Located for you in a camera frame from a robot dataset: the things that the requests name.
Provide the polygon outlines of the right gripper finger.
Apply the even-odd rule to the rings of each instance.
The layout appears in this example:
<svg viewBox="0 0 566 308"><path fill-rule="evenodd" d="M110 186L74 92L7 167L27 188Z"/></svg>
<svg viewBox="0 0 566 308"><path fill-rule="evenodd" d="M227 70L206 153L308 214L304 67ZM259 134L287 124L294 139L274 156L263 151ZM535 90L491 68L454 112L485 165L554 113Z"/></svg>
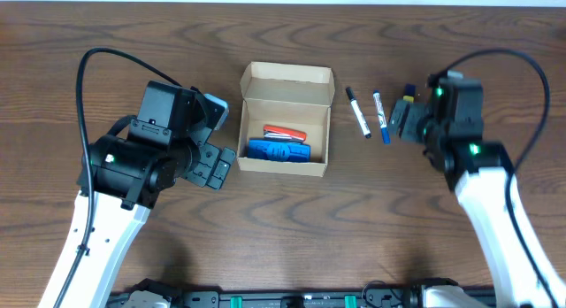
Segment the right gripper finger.
<svg viewBox="0 0 566 308"><path fill-rule="evenodd" d="M405 103L399 124L399 137L406 142L423 143L428 113L427 104Z"/></svg>
<svg viewBox="0 0 566 308"><path fill-rule="evenodd" d="M411 105L410 101L403 99L397 100L394 104L388 122L388 129L392 135L402 134Z"/></svg>

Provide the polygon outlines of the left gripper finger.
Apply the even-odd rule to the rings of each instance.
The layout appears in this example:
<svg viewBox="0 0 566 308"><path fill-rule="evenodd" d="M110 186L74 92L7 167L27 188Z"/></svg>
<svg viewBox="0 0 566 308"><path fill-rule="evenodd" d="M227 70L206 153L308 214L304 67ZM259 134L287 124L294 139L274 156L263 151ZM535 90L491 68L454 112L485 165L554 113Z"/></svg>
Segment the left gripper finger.
<svg viewBox="0 0 566 308"><path fill-rule="evenodd" d="M214 175L218 164L220 149L206 143L199 149L199 152L199 161L194 162L192 169L186 171L182 175L182 178L201 188L220 188L221 180Z"/></svg>
<svg viewBox="0 0 566 308"><path fill-rule="evenodd" d="M211 171L206 186L211 189L220 190L224 185L235 159L236 152L228 147L213 153L210 158Z"/></svg>

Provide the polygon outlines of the yellow highlighter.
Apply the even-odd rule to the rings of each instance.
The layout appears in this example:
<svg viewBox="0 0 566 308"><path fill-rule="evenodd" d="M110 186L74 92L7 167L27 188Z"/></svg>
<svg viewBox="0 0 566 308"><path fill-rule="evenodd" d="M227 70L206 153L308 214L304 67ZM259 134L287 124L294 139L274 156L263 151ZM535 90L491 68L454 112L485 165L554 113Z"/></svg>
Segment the yellow highlighter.
<svg viewBox="0 0 566 308"><path fill-rule="evenodd" d="M403 90L403 97L404 101L413 103L416 97L416 86L413 84L406 84Z"/></svg>

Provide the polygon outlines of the blue whiteboard marker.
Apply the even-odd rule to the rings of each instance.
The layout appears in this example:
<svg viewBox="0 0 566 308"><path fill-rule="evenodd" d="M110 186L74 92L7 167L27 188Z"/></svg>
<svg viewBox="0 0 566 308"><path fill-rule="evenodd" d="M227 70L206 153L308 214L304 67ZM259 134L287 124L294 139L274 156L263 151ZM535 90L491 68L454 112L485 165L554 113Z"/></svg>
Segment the blue whiteboard marker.
<svg viewBox="0 0 566 308"><path fill-rule="evenodd" d="M388 129L387 129L387 121L386 121L386 115L385 115L385 110L381 101L381 96L380 93L377 90L374 90L372 93L372 97L374 100L374 104L376 107L376 112L377 112L377 116L378 116L378 122L379 122L379 128L380 128L380 132L382 135L382 140L384 144L389 144L390 143L390 136L388 133Z"/></svg>

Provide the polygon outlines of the red stapler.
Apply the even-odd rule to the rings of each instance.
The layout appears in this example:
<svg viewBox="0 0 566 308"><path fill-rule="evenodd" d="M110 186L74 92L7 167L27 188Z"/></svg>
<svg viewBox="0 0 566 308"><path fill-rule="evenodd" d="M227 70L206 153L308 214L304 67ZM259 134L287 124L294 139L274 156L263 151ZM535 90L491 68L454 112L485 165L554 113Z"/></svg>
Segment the red stapler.
<svg viewBox="0 0 566 308"><path fill-rule="evenodd" d="M307 134L287 127L265 125L263 128L264 138L269 140L281 140L287 142L305 142Z"/></svg>

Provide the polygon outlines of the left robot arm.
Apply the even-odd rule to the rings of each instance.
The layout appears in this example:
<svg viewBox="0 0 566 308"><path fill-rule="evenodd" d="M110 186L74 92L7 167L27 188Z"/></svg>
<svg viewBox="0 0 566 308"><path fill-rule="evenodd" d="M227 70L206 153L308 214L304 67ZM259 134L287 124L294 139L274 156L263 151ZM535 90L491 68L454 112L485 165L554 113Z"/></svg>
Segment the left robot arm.
<svg viewBox="0 0 566 308"><path fill-rule="evenodd" d="M208 140L226 101L150 81L137 114L119 119L83 159L72 224L42 307L102 307L134 238L176 181L220 189L235 159Z"/></svg>

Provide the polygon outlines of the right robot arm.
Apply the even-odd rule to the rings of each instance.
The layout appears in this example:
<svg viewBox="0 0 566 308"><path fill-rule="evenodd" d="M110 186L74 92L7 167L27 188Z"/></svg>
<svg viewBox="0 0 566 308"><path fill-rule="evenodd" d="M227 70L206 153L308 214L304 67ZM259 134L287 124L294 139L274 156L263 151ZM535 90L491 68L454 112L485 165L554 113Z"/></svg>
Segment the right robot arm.
<svg viewBox="0 0 566 308"><path fill-rule="evenodd" d="M389 130L424 145L474 228L499 307L563 307L565 282L544 252L521 202L509 155L483 139L480 81L441 77L425 103L399 99Z"/></svg>

